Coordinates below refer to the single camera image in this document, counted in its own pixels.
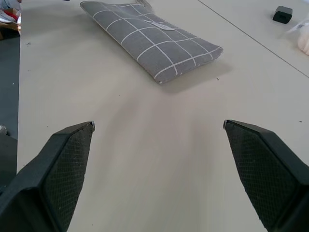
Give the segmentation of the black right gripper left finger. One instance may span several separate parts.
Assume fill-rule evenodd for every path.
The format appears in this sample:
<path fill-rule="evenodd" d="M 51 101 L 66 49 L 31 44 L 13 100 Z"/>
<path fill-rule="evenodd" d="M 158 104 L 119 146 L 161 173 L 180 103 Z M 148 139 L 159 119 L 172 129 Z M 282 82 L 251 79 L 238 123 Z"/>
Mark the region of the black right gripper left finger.
<path fill-rule="evenodd" d="M 89 157 L 94 122 L 54 133 L 0 195 L 2 232 L 66 232 Z"/>

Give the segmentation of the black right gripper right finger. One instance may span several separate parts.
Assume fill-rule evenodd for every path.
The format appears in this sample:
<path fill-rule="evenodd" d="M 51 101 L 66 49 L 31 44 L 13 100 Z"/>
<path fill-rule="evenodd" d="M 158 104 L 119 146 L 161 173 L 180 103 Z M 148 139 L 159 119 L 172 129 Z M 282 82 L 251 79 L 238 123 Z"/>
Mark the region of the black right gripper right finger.
<path fill-rule="evenodd" d="M 309 167 L 280 139 L 257 125 L 223 125 L 240 181 L 269 232 L 309 230 Z"/>

